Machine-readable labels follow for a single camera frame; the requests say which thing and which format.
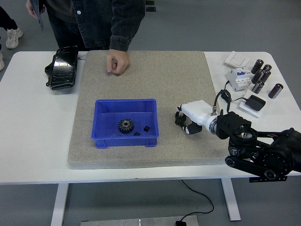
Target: white table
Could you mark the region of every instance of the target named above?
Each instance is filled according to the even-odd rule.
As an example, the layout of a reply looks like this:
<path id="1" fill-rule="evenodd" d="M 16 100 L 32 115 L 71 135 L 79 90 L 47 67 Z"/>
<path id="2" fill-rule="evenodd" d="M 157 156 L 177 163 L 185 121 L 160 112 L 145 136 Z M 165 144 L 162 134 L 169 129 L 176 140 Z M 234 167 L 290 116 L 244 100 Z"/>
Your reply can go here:
<path id="1" fill-rule="evenodd" d="M 200 178 L 223 178 L 225 183 L 229 183 L 230 178 L 252 176 L 226 164 L 141 169 L 71 169 L 67 162 L 68 148 L 85 61 L 78 62 L 75 87 L 56 92 L 55 95 L 45 86 L 47 76 L 44 73 L 53 54 L 55 52 L 16 53 L 0 82 L 0 170 L 3 172 L 0 174 L 0 184 L 58 183 L 56 205 L 60 207 L 59 200 L 62 201 L 61 206 L 64 205 L 60 194 L 66 198 L 68 183 Z M 86 52 L 80 52 L 79 56 L 85 54 Z M 227 81 L 225 75 L 231 67 L 224 64 L 224 60 L 229 54 L 230 52 L 205 52 L 216 93 L 223 89 Z M 301 131 L 301 111 L 272 56 L 264 52 L 241 54 L 251 59 L 247 65 L 249 69 L 256 59 L 272 65 L 272 75 L 265 87 L 271 90 L 276 83 L 281 83 L 284 89 L 271 104 L 266 104 L 265 113 L 258 119 L 240 109 L 239 101 L 232 103 L 230 110 L 252 121 L 252 128 L 257 131 L 283 131 L 290 127 Z M 231 92 L 232 99 L 244 95 L 243 92 L 234 92 L 230 85 L 227 89 Z M 222 99 L 219 105 L 226 109 Z M 289 175 L 300 173 L 293 171 Z"/>

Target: person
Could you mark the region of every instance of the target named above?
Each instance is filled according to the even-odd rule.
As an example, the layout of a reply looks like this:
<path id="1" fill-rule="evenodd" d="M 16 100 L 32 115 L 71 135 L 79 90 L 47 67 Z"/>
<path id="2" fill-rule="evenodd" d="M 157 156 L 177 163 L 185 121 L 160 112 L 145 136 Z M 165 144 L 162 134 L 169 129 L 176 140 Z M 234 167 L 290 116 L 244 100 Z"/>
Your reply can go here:
<path id="1" fill-rule="evenodd" d="M 31 16 L 49 22 L 59 48 L 109 50 L 107 71 L 122 74 L 130 65 L 127 50 L 145 16 L 145 0 L 27 0 Z"/>
<path id="2" fill-rule="evenodd" d="M 18 28 L 16 22 L 9 17 L 7 12 L 0 6 L 0 27 L 8 32 L 6 40 L 7 48 L 16 48 L 19 44 L 19 38 L 22 37 L 23 31 Z M 3 54 L 0 52 L 0 71 L 4 68 Z"/>

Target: table leg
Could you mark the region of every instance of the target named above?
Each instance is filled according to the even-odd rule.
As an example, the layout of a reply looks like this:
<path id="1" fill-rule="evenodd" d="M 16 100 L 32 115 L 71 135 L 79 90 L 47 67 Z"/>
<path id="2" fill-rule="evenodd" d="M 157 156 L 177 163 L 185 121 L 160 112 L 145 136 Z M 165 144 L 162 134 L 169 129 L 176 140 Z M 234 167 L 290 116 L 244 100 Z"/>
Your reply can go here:
<path id="1" fill-rule="evenodd" d="M 62 226 L 65 212 L 69 184 L 59 184 L 55 198 L 55 207 L 51 220 L 51 226 Z"/>
<path id="2" fill-rule="evenodd" d="M 241 220 L 231 178 L 222 178 L 221 180 L 222 180 L 222 187 L 224 189 L 230 221 Z"/>

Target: black cable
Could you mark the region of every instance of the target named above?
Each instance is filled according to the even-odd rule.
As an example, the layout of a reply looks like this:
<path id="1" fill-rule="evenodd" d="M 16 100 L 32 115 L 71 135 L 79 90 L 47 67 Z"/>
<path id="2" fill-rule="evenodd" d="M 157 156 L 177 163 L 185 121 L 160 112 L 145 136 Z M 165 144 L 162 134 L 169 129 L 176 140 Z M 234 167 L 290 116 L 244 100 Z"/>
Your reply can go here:
<path id="1" fill-rule="evenodd" d="M 216 95 L 213 106 L 216 106 L 217 98 L 220 96 L 220 94 L 222 94 L 222 92 L 223 92 L 223 90 L 219 91 L 218 94 Z"/>
<path id="2" fill-rule="evenodd" d="M 237 101 L 237 100 L 239 100 L 239 99 L 244 99 L 245 101 L 247 101 L 247 100 L 248 100 L 247 98 L 240 97 L 240 98 L 237 98 L 236 100 L 231 100 L 231 102 Z"/>
<path id="3" fill-rule="evenodd" d="M 197 212 L 192 212 L 192 213 L 186 214 L 184 217 L 182 217 L 182 219 L 181 219 L 180 221 L 182 221 L 185 217 L 190 216 L 190 215 L 192 215 L 192 214 L 196 214 L 196 213 L 208 214 L 208 213 L 211 213 L 211 212 L 214 210 L 214 205 L 213 205 L 212 201 L 208 198 L 207 195 L 205 195 L 205 194 L 203 194 L 203 193 L 201 193 L 201 192 L 198 192 L 198 191 L 193 190 L 193 189 L 190 188 L 187 184 L 185 184 L 185 185 L 186 185 L 186 187 L 188 187 L 191 191 L 193 191 L 193 192 L 195 192 L 195 193 L 198 193 L 198 194 L 200 194 L 200 195 L 206 197 L 206 198 L 210 201 L 210 203 L 211 203 L 211 205 L 212 205 L 212 210 L 210 210 L 210 211 L 208 211 L 208 212 L 200 212 L 200 211 L 197 211 Z"/>
<path id="4" fill-rule="evenodd" d="M 225 92 L 226 95 L 229 97 L 228 100 L 227 100 L 227 113 L 229 113 L 230 104 L 231 104 L 231 94 L 226 89 L 224 89 L 223 92 Z"/>
<path id="5" fill-rule="evenodd" d="M 226 82 L 226 84 L 225 84 L 225 88 L 224 88 L 224 89 L 226 89 L 226 86 L 227 86 L 227 84 L 228 84 L 229 82 L 230 82 L 229 80 Z"/>

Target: white sneaker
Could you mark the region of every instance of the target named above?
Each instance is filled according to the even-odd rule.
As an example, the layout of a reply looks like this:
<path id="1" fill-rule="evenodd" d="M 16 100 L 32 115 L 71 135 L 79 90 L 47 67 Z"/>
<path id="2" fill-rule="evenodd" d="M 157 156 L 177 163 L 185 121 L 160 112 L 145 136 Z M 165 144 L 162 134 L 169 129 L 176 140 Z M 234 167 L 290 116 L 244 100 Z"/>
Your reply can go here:
<path id="1" fill-rule="evenodd" d="M 0 52 L 0 71 L 4 68 L 4 61 L 3 61 L 3 55 Z"/>
<path id="2" fill-rule="evenodd" d="M 19 38 L 23 35 L 23 31 L 20 28 L 16 30 L 8 30 L 8 39 L 6 40 L 7 48 L 16 48 L 19 45 Z"/>

